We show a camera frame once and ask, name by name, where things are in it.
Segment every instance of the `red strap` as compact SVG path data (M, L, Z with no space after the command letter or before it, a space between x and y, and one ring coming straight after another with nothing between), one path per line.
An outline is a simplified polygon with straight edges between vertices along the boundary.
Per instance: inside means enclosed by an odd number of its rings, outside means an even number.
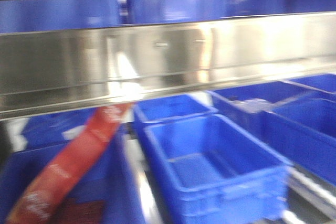
M131 103L98 108L71 141L26 188L6 224L44 224L107 148Z

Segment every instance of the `stainless steel shelf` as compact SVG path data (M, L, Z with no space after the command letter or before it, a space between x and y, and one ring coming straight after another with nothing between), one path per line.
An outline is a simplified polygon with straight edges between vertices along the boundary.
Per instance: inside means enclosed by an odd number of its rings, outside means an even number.
M336 71L336 12L0 35L0 120Z

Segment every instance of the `shelf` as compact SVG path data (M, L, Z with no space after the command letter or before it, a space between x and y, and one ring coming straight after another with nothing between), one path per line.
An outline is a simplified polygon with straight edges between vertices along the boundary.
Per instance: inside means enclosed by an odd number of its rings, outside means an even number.
M336 71L336 12L0 35L0 120Z

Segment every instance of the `storage rack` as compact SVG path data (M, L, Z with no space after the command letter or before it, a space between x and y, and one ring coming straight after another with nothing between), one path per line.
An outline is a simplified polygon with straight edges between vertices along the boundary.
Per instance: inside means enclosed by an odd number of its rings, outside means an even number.
M0 119L335 72L335 28L329 12L0 35ZM150 173L129 156L135 173ZM334 223L335 188L292 174L291 210ZM301 223L258 223L282 222Z

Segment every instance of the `metal shelf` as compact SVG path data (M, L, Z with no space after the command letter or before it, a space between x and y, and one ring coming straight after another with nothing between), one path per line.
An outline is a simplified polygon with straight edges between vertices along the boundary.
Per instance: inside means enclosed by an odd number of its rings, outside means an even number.
M336 13L0 35L0 120L336 70Z

